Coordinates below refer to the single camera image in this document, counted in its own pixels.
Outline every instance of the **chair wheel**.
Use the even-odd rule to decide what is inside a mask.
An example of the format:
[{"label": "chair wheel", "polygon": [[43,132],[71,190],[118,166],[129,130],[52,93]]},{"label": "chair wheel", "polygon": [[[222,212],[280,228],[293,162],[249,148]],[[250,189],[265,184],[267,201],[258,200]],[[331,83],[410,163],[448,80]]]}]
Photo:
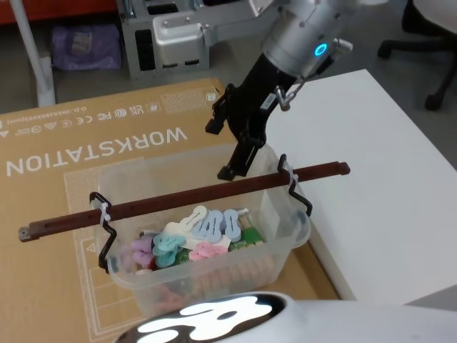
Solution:
[{"label": "chair wheel", "polygon": [[431,95],[427,96],[426,109],[429,111],[436,111],[437,109],[440,109],[442,103],[443,103],[442,96],[437,96],[436,94],[431,94]]},{"label": "chair wheel", "polygon": [[378,49],[378,57],[381,57],[382,59],[388,59],[391,54],[392,48],[389,45],[382,43]]}]

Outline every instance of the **wooden dowel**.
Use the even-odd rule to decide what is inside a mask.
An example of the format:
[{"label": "wooden dowel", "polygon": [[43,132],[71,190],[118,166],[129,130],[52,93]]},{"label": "wooden dowel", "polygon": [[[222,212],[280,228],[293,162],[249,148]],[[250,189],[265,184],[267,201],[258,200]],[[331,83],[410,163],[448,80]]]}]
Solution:
[{"label": "wooden dowel", "polygon": [[[331,177],[333,175],[346,175],[351,170],[346,162],[331,162],[294,169],[300,182]],[[188,191],[165,194],[159,197],[136,200],[125,204],[113,205],[109,214],[112,221],[141,216],[166,209],[173,209],[186,205],[208,202],[215,199],[232,197],[235,195],[261,191],[288,184],[289,175],[286,171],[281,173],[252,177],[224,184],[190,189]],[[67,216],[46,219],[30,223],[28,227],[19,229],[19,239],[22,242],[39,239],[40,237],[60,232],[90,227],[100,222],[101,212],[99,209],[69,214]]]}]

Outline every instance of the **office chair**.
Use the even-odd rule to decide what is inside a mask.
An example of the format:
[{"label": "office chair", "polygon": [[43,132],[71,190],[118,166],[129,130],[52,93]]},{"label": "office chair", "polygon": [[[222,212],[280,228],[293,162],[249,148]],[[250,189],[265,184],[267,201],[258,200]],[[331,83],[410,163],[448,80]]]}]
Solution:
[{"label": "office chair", "polygon": [[388,59],[392,50],[411,52],[450,51],[452,65],[438,91],[427,96],[425,108],[441,107],[444,95],[457,72],[457,0],[408,0],[403,13],[405,32],[434,36],[427,41],[383,41],[378,56]]}]

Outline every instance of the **blue indicator light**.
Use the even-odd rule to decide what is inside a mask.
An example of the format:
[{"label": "blue indicator light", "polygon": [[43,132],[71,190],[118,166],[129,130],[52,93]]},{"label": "blue indicator light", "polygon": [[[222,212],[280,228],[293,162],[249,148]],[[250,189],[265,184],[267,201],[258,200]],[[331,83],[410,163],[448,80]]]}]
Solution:
[{"label": "blue indicator light", "polygon": [[323,44],[319,45],[316,48],[316,50],[314,50],[314,56],[319,57],[326,51],[327,51],[327,43],[323,43]]}]

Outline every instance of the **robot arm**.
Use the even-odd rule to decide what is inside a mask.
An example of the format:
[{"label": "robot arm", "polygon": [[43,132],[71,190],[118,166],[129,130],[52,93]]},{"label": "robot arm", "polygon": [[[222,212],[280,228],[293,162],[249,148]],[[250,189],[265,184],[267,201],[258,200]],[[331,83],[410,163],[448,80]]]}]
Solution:
[{"label": "robot arm", "polygon": [[[360,6],[385,1],[278,2],[281,4],[274,7],[278,17],[263,43],[262,54],[239,87],[227,86],[206,126],[206,132],[218,134],[227,121],[238,141],[230,162],[218,173],[219,179],[246,176],[258,149],[266,143],[266,122],[274,108],[279,104],[288,110],[307,79],[325,71],[341,53],[352,50],[352,44],[337,35]],[[297,80],[300,86],[287,94]]]}]

